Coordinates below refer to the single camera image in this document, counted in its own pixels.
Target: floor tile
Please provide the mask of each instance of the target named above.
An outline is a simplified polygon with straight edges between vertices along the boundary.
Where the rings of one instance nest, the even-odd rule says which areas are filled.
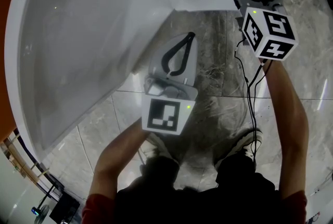
[[[141,93],[116,91],[112,94],[120,132],[137,121],[142,114]]]
[[[302,103],[310,127],[306,191],[312,192],[332,169],[333,100],[324,100],[319,110],[318,100],[303,100]],[[258,170],[278,186],[282,155],[271,100],[257,99],[255,115],[258,128],[264,133],[256,158]],[[245,99],[204,98],[196,105],[182,135],[188,138],[190,145],[183,165],[212,168],[213,158],[226,155],[242,131],[251,127]]]
[[[284,0],[287,12],[296,23],[299,46],[283,62],[295,90],[303,99],[333,98],[333,13],[325,0]],[[246,93],[240,62],[234,50],[241,40],[235,17],[227,12],[226,66],[222,96],[243,97]],[[259,66],[249,46],[240,45],[237,56],[242,60],[246,76],[253,78]],[[257,97],[270,97],[265,79],[257,87]]]
[[[191,187],[197,190],[200,184],[203,170],[203,168],[180,167],[176,182],[174,183],[173,187],[176,190],[183,189],[185,187]]]
[[[78,128],[94,169],[104,148],[120,133],[112,98],[98,105]]]
[[[43,164],[66,189],[82,199],[87,198],[93,172],[84,154],[77,128],[53,149]]]
[[[199,42],[195,86],[206,95],[220,96],[224,77],[226,12],[173,11],[156,33],[139,65],[127,78],[121,91],[144,91],[151,54],[172,37],[194,32]]]
[[[217,171],[215,168],[205,168],[200,181],[198,190],[200,192],[217,187],[216,183]]]

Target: black cable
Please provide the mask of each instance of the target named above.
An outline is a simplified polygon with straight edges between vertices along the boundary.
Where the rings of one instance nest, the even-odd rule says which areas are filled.
[[[41,201],[43,200],[43,198],[42,199],[40,199],[40,201],[38,202],[38,205],[40,205],[41,204]]]
[[[255,134],[255,131],[254,131],[254,114],[253,114],[253,111],[252,111],[252,105],[251,105],[251,97],[249,96],[249,80],[246,78],[245,76],[245,70],[244,70],[244,66],[243,66],[243,63],[241,61],[241,59],[239,59],[237,56],[236,56],[236,51],[238,49],[238,46],[240,43],[242,43],[244,40],[246,39],[243,39],[241,40],[240,42],[238,42],[237,46],[236,46],[236,49],[235,49],[235,53],[234,53],[234,57],[236,59],[239,60],[240,62],[240,65],[241,65],[241,68],[242,68],[242,71],[243,71],[243,76],[244,76],[244,79],[245,79],[245,82],[246,82],[246,86],[247,86],[247,100],[248,100],[248,106],[249,106],[249,110],[250,110],[250,116],[251,116],[251,122],[252,122],[252,127],[253,127],[253,139],[256,139],[257,138],[257,135]]]
[[[271,60],[270,61],[270,65],[268,65],[268,68],[267,68],[267,70],[264,72],[264,76],[263,77],[261,77],[261,79],[255,84],[255,86],[254,86],[254,101],[253,101],[253,110],[254,110],[254,106],[255,106],[255,93],[256,93],[256,88],[257,88],[257,85],[266,77],[266,75],[267,75],[267,73],[268,73],[268,71],[269,71],[269,69],[270,69],[270,67],[271,67],[271,65],[272,65],[272,63],[273,63],[273,61]]]
[[[252,146],[251,146],[251,152],[253,154],[253,161],[254,161],[254,163],[256,163],[255,162],[255,156],[256,156],[256,153],[257,153],[257,120],[255,119],[255,112],[254,112],[254,103],[255,103],[256,88],[257,88],[258,83],[260,83],[263,80],[263,78],[266,76],[268,70],[270,69],[270,67],[272,65],[272,61],[270,62],[270,65],[268,66],[267,71],[264,73],[264,76],[254,86],[254,100],[253,100],[253,107],[252,107],[250,88],[253,85],[253,83],[255,82],[255,80],[257,79],[260,70],[263,68],[263,65],[267,62],[267,59],[264,59],[263,62],[262,62],[262,64],[260,64],[260,66],[258,67],[258,69],[257,69],[257,71],[255,73],[255,76],[253,77],[251,83],[249,84],[249,80],[245,76],[245,70],[244,70],[243,63],[242,63],[241,59],[239,59],[236,56],[236,51],[238,49],[238,46],[244,40],[246,40],[246,39],[243,39],[240,42],[238,42],[238,44],[236,46],[236,49],[235,49],[234,57],[240,61],[241,68],[242,68],[243,75],[244,75],[244,79],[245,79],[245,82],[246,82],[246,85],[247,85],[247,100],[248,100],[248,106],[249,106],[249,110],[250,110],[250,116],[251,116],[251,122],[252,122],[252,128],[253,128],[253,141],[254,141],[254,152],[252,150]]]

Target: cable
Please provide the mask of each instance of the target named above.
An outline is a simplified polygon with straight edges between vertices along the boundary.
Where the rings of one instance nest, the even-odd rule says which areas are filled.
[[[270,61],[270,64],[268,65],[268,68],[267,68],[267,70],[264,72],[264,76],[263,77],[261,77],[261,79],[255,84],[255,86],[254,86],[254,101],[253,101],[253,110],[254,110],[254,106],[255,106],[255,93],[256,93],[256,89],[257,89],[257,85],[258,85],[258,83],[260,83],[265,77],[266,77],[266,75],[267,75],[267,73],[268,73],[268,71],[269,71],[269,69],[270,69],[270,67],[271,67],[271,65],[272,65],[272,63],[273,63],[273,60],[271,60]]]
[[[330,173],[326,176],[325,180],[323,183],[321,183],[317,188],[316,191],[313,193],[315,194],[317,191],[320,191],[322,186],[324,186],[325,183],[327,183],[329,180],[333,181],[333,170],[330,171]]]
[[[253,77],[251,83],[249,84],[249,80],[245,76],[245,70],[244,70],[243,63],[242,63],[241,59],[239,59],[236,56],[236,51],[238,49],[239,44],[242,43],[245,40],[246,40],[246,38],[244,38],[243,40],[241,40],[240,42],[238,42],[238,44],[236,46],[236,49],[235,49],[234,57],[240,61],[241,68],[242,68],[243,75],[244,75],[244,79],[245,79],[246,86],[247,86],[247,92],[246,93],[247,93],[248,106],[249,106],[249,110],[250,110],[250,116],[251,116],[251,122],[252,122],[252,128],[253,128],[253,141],[254,141],[254,151],[253,151],[252,147],[251,147],[251,151],[252,151],[252,154],[253,154],[254,164],[256,165],[255,155],[257,153],[257,120],[255,119],[255,112],[254,112],[256,88],[257,88],[258,83],[260,83],[263,80],[263,78],[267,75],[267,72],[270,69],[273,61],[270,61],[270,65],[268,66],[266,72],[264,73],[264,76],[254,86],[254,100],[253,100],[253,106],[252,106],[252,102],[251,102],[251,90],[250,90],[250,88],[253,85],[253,83],[255,82],[255,80],[257,79],[260,70],[263,68],[264,64],[267,62],[267,59],[264,59],[263,62],[260,64],[260,66],[258,67],[258,69],[257,69],[257,71],[255,73],[255,76]]]
[[[80,136],[80,141],[81,141],[81,144],[82,144],[82,147],[83,147],[83,152],[84,152],[84,154],[85,154],[85,157],[87,158],[87,161],[88,161],[88,163],[89,163],[89,166],[90,166],[90,168],[91,168],[91,170],[92,170],[92,173],[93,173],[93,175],[94,175],[94,170],[93,170],[92,164],[90,163],[90,160],[89,160],[89,158],[88,158],[87,152],[85,151],[85,147],[84,147],[84,144],[83,144],[83,140],[82,140],[82,137],[81,137],[81,134],[80,134],[79,127],[77,126],[76,128],[78,129],[78,133],[79,133],[79,136]]]

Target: shoe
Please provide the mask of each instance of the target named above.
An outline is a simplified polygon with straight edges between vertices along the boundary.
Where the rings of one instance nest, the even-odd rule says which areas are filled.
[[[257,130],[257,151],[262,144],[263,140],[263,133],[260,130]],[[228,155],[222,159],[219,159],[215,163],[215,169],[218,171],[221,162],[226,159],[227,157],[236,154],[236,153],[243,153],[245,156],[248,156],[252,160],[254,160],[254,150],[255,150],[255,142],[253,140],[253,130],[245,133],[236,143],[236,145],[231,149]]]
[[[153,157],[165,156],[179,164],[178,161],[171,156],[161,138],[154,133],[149,134],[146,141],[144,141],[139,148],[138,153],[143,163],[146,163],[147,159],[151,159]]]

